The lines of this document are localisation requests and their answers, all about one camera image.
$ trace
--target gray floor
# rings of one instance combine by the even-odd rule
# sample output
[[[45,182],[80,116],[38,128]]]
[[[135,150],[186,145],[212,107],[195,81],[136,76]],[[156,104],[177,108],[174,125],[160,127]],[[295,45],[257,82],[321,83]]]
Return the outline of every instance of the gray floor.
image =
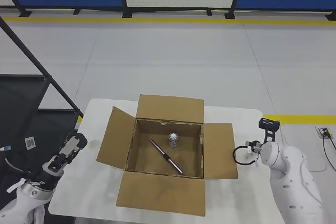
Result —
[[[43,11],[33,15],[54,17],[71,13]],[[79,16],[85,15],[119,16],[102,12],[84,12]],[[314,20],[324,19],[321,15],[315,17]],[[139,94],[158,94],[196,97],[204,99],[206,105],[254,108],[264,114],[336,115],[336,27],[26,23],[10,26],[83,111],[93,98],[138,100]],[[39,73],[2,30],[0,73]],[[69,105],[55,89],[50,89],[41,107]],[[329,128],[336,142],[336,126]],[[320,171],[313,175],[330,221],[336,223],[336,174],[326,165],[315,126],[284,125],[282,136],[279,141],[284,139],[308,155],[311,171]],[[334,151],[329,144],[326,147],[336,164]],[[77,223],[90,221],[78,219]]]

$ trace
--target blue barrier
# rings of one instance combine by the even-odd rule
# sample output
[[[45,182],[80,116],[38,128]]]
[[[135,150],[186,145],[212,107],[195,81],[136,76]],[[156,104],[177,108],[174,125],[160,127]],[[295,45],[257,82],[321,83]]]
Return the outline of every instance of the blue barrier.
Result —
[[[336,0],[238,0],[238,9],[334,10]]]
[[[56,7],[117,7],[122,0],[19,0],[22,6]]]

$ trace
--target white table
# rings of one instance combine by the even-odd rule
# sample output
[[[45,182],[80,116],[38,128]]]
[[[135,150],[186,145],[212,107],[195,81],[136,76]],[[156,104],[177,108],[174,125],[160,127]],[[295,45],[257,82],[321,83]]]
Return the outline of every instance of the white table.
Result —
[[[273,199],[269,168],[260,163],[249,167],[238,166],[237,180],[206,180],[205,217],[116,207],[123,172],[96,162],[96,157],[112,106],[135,116],[137,105],[136,101],[90,101],[78,130],[85,135],[88,144],[65,167],[49,206],[51,214],[147,224],[284,223]],[[258,128],[261,117],[262,113],[254,109],[204,107],[206,123],[233,124],[236,146],[248,140],[264,139],[264,131]],[[237,158],[244,161],[244,152],[239,153]]]

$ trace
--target box flap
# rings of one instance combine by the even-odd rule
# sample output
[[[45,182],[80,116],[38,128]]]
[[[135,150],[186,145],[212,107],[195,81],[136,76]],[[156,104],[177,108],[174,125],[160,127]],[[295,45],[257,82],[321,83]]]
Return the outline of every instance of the box flap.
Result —
[[[117,206],[206,215],[203,179],[124,172]]]
[[[204,124],[204,178],[237,179],[232,124]]]
[[[97,162],[123,169],[136,119],[113,107]]]
[[[204,100],[140,95],[136,117],[204,123]]]

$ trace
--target pen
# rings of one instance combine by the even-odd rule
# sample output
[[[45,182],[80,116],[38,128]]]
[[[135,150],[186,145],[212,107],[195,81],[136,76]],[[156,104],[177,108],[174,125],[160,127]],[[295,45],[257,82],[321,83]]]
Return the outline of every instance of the pen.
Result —
[[[166,161],[172,164],[172,166],[182,175],[183,171],[173,162],[173,160],[155,143],[152,139],[150,142],[161,152]]]

